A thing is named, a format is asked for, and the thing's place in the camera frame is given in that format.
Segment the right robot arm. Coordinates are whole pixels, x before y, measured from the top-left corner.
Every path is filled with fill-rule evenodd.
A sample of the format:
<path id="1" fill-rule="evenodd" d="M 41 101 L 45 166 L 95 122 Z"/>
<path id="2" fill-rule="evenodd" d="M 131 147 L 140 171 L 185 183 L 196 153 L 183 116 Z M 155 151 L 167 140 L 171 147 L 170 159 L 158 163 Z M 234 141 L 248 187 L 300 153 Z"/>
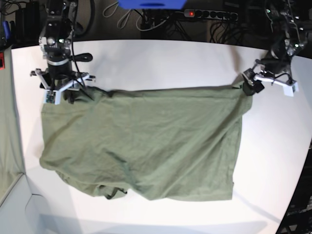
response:
<path id="1" fill-rule="evenodd" d="M 73 104 L 80 94 L 88 96 L 86 81 L 94 76 L 79 70 L 78 62 L 91 62 L 90 53 L 74 52 L 78 1 L 47 1 L 47 19 L 39 36 L 39 46 L 43 59 L 47 62 L 45 70 L 35 69 L 31 76 L 40 79 L 40 88 L 44 90 L 44 103 L 59 105 L 64 99 Z"/>

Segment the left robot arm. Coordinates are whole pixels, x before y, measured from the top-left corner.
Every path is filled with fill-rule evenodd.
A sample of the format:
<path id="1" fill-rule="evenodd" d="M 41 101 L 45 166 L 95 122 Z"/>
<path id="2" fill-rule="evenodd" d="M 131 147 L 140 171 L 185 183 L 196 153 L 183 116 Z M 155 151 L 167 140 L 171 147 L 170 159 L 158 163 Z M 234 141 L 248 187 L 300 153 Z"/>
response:
<path id="1" fill-rule="evenodd" d="M 312 21 L 301 20 L 294 0 L 266 0 L 264 12 L 270 21 L 274 41 L 265 56 L 254 61 L 252 68 L 242 73 L 243 91 L 247 96 L 260 93 L 264 82 L 283 87 L 284 95 L 293 97 L 299 91 L 293 79 L 291 63 L 308 43 Z"/>

